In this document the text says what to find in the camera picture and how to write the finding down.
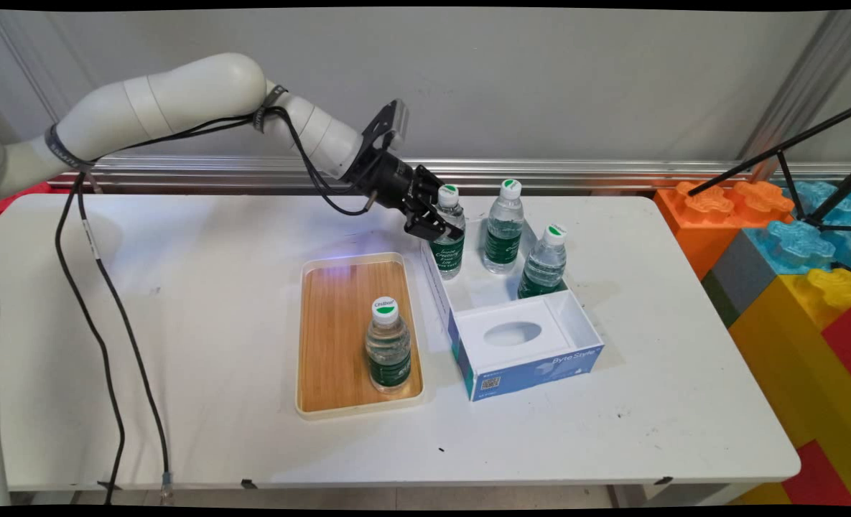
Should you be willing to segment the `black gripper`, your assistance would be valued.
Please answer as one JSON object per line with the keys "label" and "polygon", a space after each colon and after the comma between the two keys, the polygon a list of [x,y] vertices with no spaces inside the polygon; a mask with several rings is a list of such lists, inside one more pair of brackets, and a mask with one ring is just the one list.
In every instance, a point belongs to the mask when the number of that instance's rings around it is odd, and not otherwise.
{"label": "black gripper", "polygon": [[464,229],[432,208],[432,199],[438,199],[445,184],[422,164],[411,167],[389,151],[369,147],[359,152],[342,181],[349,185],[348,193],[368,197],[365,207],[343,208],[343,215],[362,215],[377,203],[400,210],[406,217],[404,231],[415,238],[435,242],[439,238],[458,240],[465,235]]}

